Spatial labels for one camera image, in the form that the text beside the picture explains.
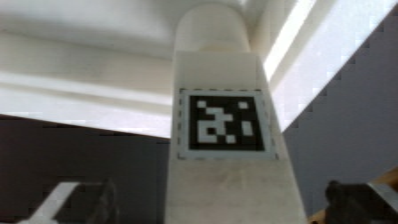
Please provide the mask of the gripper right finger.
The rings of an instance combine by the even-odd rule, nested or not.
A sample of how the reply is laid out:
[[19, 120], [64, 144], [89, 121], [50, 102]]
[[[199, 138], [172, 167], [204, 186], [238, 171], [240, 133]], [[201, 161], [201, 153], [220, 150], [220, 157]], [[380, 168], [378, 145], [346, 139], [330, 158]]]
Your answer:
[[398, 224], [398, 166], [368, 183], [332, 180], [325, 198], [307, 224]]

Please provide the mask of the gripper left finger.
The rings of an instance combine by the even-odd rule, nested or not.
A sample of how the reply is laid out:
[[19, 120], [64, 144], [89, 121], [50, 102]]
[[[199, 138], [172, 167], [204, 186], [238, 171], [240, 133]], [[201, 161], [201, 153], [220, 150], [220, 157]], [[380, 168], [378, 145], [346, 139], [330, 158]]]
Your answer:
[[101, 182], [60, 182], [18, 224], [119, 224], [115, 185]]

